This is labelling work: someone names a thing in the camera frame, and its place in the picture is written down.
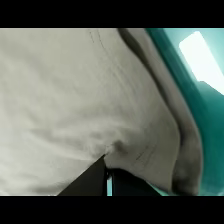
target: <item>fabric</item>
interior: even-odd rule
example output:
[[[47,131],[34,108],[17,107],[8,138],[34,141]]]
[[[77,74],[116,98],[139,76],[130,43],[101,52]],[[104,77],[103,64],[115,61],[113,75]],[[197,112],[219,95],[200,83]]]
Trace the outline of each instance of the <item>fabric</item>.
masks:
[[[0,29],[0,85],[0,195],[57,195],[103,154],[171,190],[176,121],[117,29]]]
[[[181,142],[173,172],[173,190],[197,195],[202,177],[203,155],[201,138],[191,112],[145,30],[129,28],[119,31],[154,78],[178,124]]]

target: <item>turquoise table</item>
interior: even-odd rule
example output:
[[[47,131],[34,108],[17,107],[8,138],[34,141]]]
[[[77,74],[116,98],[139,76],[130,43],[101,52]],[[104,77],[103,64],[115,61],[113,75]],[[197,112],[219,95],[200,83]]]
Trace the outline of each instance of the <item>turquoise table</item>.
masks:
[[[203,71],[206,67],[204,73],[201,74],[202,79],[205,73],[207,75],[206,80],[209,78],[213,84],[217,79],[215,85],[219,85],[219,89],[222,89],[223,86],[224,92],[222,83],[222,79],[224,79],[222,75],[224,72],[224,29],[146,28],[146,30],[180,88],[201,134],[204,150],[204,171],[200,195],[224,195],[224,95],[217,88],[214,88],[214,85],[199,80],[196,76],[197,69]],[[186,43],[186,38],[190,40],[189,36],[192,34],[195,36],[194,32],[196,31],[200,32],[220,69],[219,79],[217,78],[217,69],[212,70],[212,67],[207,67],[209,63],[201,67],[200,62],[197,64],[197,58],[204,60],[205,55],[203,53],[196,57],[193,62],[192,58],[188,58],[194,63],[192,65],[180,48],[180,43]],[[199,45],[199,43],[195,44],[196,53],[192,57],[200,53]]]

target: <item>bright white light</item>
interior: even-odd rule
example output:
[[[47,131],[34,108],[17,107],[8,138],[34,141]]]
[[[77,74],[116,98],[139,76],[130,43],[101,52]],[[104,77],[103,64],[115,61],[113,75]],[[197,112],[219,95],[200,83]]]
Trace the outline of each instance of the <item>bright white light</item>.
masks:
[[[198,81],[224,95],[224,76],[199,31],[180,42],[179,48]]]

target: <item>teal background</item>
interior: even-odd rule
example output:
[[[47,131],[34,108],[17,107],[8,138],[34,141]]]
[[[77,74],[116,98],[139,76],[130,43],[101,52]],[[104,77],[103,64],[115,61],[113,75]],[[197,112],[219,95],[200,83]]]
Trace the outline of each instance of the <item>teal background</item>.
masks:
[[[198,82],[185,61],[179,43],[200,31],[220,69],[224,72],[224,29],[146,28],[180,88],[198,125],[204,152],[200,195],[224,195],[224,96]]]

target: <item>black object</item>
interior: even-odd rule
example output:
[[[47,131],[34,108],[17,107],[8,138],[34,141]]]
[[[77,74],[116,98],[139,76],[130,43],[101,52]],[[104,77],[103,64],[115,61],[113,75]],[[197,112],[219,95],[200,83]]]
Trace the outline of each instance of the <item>black object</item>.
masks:
[[[107,196],[107,178],[112,177],[112,196],[161,196],[144,180],[121,170],[108,170],[104,156],[90,166],[58,196]]]

